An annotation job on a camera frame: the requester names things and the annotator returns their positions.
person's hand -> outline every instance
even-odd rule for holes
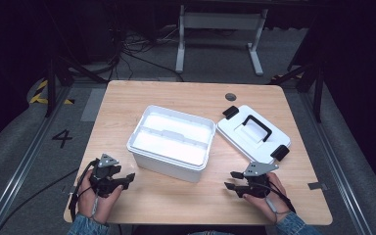
[[[280,192],[286,196],[286,190],[285,188],[283,187],[282,183],[280,182],[279,178],[277,177],[277,175],[275,173],[272,173],[272,172],[269,172],[267,174],[267,177],[268,177],[268,180],[270,182],[272,182],[279,190]],[[259,210],[261,210],[263,212],[263,214],[270,220],[272,221],[273,223],[277,223],[277,222],[280,222],[284,217],[286,217],[286,215],[288,214],[288,212],[290,211],[288,206],[285,204],[285,202],[282,201],[282,199],[280,199],[280,197],[273,193],[273,192],[270,192],[268,195],[267,195],[267,198],[270,200],[270,202],[273,204],[273,206],[276,208],[277,210],[277,214],[274,213],[271,208],[269,207],[269,205],[267,204],[266,200],[265,199],[261,199],[261,198],[256,198],[250,194],[244,194],[243,195],[243,198],[251,203],[253,206],[255,206],[256,208],[258,208]]]
[[[119,187],[117,187],[107,198],[99,197],[96,212],[92,216],[94,203],[96,197],[98,197],[93,189],[91,189],[90,176],[92,171],[93,170],[90,169],[86,172],[83,181],[78,188],[78,195],[80,195],[78,198],[78,211],[96,222],[105,224],[109,218],[113,205],[121,194],[123,186],[119,185]]]

black handle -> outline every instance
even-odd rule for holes
[[[261,128],[263,128],[266,132],[267,132],[267,134],[266,134],[266,136],[263,138],[263,142],[265,142],[267,139],[268,139],[268,137],[271,135],[271,129],[270,128],[268,128],[267,126],[265,126],[263,123],[261,123],[261,121],[259,121],[257,118],[255,118],[254,116],[248,116],[247,118],[246,118],[246,120],[245,121],[243,121],[243,125],[246,125],[247,124],[247,122],[249,121],[249,120],[253,120],[255,123],[257,123]]]

sleeve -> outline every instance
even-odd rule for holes
[[[98,223],[78,213],[71,225],[68,235],[108,235],[109,225]]]
[[[307,225],[295,213],[290,212],[282,221],[276,224],[278,235],[320,235],[313,226]]]

container lid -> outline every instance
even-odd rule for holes
[[[249,106],[232,106],[224,115],[218,131],[251,161],[272,164],[289,153],[290,138]]]
[[[215,124],[206,118],[149,106],[127,142],[130,152],[173,165],[206,167]]]

wooden table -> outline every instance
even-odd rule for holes
[[[225,94],[233,93],[230,102]],[[298,215],[308,224],[332,222],[323,193],[309,190],[317,182],[303,140],[282,89],[278,86],[189,83],[162,81],[111,81],[83,156],[79,174],[89,162],[106,153],[120,161],[125,177],[135,180],[123,191],[109,222],[132,224],[269,224],[263,214],[224,182],[233,181],[230,171],[244,171],[249,160],[218,132],[202,178],[190,183],[140,168],[126,148],[131,133],[149,105],[209,118],[215,123],[230,106],[248,105],[291,138],[290,153],[274,172],[287,190]],[[236,184],[246,181],[237,180]],[[65,220],[71,221],[68,208]]]

